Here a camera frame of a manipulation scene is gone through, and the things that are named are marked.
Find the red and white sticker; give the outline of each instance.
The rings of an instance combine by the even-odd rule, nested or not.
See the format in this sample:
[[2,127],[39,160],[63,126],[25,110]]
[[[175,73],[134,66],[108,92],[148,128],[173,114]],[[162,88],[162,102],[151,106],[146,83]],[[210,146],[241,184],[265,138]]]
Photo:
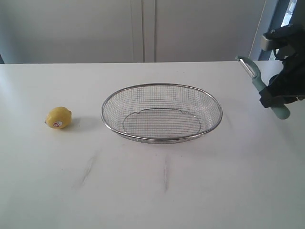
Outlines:
[[62,125],[61,121],[57,121],[55,123],[53,123],[53,127],[60,127]]

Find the yellow lemon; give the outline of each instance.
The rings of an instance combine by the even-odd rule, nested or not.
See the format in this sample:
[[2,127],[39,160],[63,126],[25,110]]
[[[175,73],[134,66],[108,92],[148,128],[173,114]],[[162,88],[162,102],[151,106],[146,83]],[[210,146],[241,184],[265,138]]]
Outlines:
[[45,120],[45,123],[54,129],[62,129],[72,121],[72,113],[67,108],[59,106],[52,109]]

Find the table surface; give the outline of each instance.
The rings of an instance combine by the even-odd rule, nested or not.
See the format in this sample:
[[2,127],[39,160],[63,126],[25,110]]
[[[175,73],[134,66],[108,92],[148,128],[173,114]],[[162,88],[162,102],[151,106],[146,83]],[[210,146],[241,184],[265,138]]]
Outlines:
[[[257,64],[265,81],[281,70]],[[223,120],[179,144],[124,139],[100,108],[142,83],[202,88]],[[303,229],[304,102],[283,121],[259,98],[237,62],[1,65],[0,228]],[[44,124],[57,106],[66,129]]]

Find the stainless steel mesh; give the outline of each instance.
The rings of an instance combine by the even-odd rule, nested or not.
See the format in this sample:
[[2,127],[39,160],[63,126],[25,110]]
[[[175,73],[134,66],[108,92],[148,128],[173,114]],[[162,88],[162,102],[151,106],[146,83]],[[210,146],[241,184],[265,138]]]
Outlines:
[[104,102],[101,116],[111,130],[128,139],[176,143],[215,129],[222,110],[216,99],[203,90],[156,83],[115,92]]

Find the teal handle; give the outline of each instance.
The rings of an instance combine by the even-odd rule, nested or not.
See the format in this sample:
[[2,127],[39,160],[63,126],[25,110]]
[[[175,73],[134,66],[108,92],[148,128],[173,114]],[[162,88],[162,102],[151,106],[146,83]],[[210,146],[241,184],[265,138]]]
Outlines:
[[[258,66],[249,58],[243,56],[237,56],[237,61],[240,61],[243,68],[248,72],[252,78],[252,83],[256,89],[260,92],[266,87],[266,84],[262,81],[261,71]],[[280,104],[272,106],[271,109],[279,119],[287,119],[290,116],[290,110],[284,105]]]

